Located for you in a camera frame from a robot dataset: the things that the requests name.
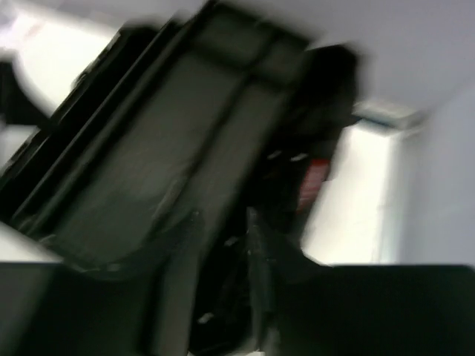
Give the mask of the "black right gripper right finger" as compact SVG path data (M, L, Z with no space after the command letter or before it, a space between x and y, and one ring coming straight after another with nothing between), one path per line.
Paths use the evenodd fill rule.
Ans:
M267 355L472 355L469 266L324 266L248 210L255 344Z

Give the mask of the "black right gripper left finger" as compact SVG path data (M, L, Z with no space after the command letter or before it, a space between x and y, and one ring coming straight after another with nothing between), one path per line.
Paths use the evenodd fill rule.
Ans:
M3 355L186 355L203 219L191 213L136 269L100 278L48 256L1 262Z

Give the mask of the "black plastic toolbox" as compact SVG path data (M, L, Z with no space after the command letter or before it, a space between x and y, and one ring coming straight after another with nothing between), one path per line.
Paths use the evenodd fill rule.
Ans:
M296 248L341 132L360 56L230 3L187 22L123 27L1 171L1 221L104 278L136 269L191 213L203 219L186 355L255 344L248 210Z

